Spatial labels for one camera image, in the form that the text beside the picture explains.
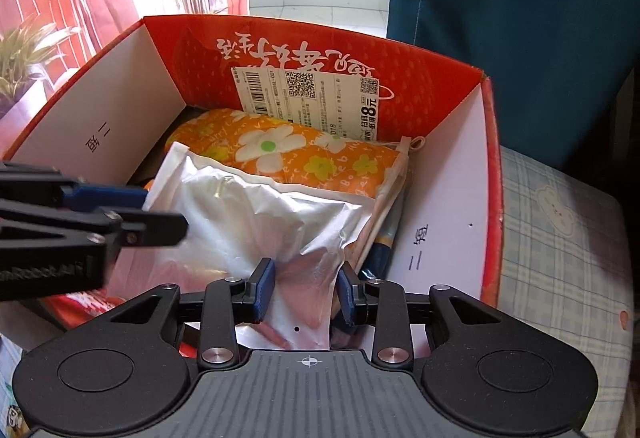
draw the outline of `teal curtain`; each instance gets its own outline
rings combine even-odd
[[[640,0],[390,0],[387,35],[490,75],[500,142],[555,167],[640,52]]]

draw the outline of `orange floral pouch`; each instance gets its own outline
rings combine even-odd
[[[179,126],[165,150],[176,141],[245,173],[370,198],[376,197],[399,155],[384,145],[228,108],[207,111]]]

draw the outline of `green flower center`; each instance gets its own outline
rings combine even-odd
[[[260,144],[260,149],[262,151],[266,151],[267,153],[271,153],[274,149],[276,149],[276,143],[273,141],[264,141]]]

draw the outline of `barcode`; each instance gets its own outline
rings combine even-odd
[[[290,97],[316,98],[316,85],[311,72],[285,72],[287,76],[287,89]]]
[[[251,94],[251,101],[254,104],[255,112],[261,113],[262,115],[269,115],[267,100],[264,97],[262,84],[260,82],[260,74],[257,72],[245,72],[244,76],[246,77],[246,83],[249,85],[249,93]]]
[[[378,79],[363,77],[360,80],[360,93],[370,93],[378,95]]]

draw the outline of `ridged gray surface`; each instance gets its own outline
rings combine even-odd
[[[54,438],[38,431],[34,438]],[[443,418],[404,373],[360,352],[254,352],[207,373],[173,414],[135,438],[471,438]]]

